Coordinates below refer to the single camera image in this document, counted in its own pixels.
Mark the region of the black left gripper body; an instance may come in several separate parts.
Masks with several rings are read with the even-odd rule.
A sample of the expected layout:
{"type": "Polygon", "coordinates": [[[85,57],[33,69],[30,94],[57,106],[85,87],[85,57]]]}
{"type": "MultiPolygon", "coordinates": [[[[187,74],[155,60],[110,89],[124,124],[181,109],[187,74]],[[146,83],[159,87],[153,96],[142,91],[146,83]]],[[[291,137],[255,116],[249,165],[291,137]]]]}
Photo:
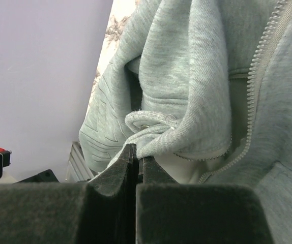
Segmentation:
{"type": "Polygon", "coordinates": [[[59,182],[51,169],[44,170],[31,177],[23,179],[18,183],[41,183],[41,182],[59,182]]]}

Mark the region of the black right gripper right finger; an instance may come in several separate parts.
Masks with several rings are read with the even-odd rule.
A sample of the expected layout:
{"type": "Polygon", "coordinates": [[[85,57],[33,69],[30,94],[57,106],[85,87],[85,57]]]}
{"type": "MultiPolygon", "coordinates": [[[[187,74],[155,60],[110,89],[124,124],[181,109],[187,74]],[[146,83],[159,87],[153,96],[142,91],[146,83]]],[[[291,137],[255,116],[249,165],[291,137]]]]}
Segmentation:
{"type": "Polygon", "coordinates": [[[140,160],[137,243],[273,243],[259,198],[236,185],[177,183],[152,157],[140,160]]]}

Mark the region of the grey zip-up jacket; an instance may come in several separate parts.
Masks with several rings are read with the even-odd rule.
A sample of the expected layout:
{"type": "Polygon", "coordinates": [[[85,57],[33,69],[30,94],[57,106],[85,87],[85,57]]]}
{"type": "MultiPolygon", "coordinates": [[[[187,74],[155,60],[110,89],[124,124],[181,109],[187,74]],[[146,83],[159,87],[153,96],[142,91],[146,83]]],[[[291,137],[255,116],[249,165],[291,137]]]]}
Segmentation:
{"type": "Polygon", "coordinates": [[[292,243],[292,1],[141,1],[79,141],[96,173],[133,143],[180,183],[248,186],[292,243]]]}

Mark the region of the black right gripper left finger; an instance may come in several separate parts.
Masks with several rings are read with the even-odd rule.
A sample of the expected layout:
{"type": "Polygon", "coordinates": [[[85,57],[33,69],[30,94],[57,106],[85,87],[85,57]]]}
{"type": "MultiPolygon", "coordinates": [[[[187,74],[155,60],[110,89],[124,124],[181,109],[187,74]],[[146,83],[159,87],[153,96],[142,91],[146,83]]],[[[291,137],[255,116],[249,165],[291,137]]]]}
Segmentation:
{"type": "Polygon", "coordinates": [[[0,243],[134,243],[136,147],[89,182],[0,184],[0,243]]]}

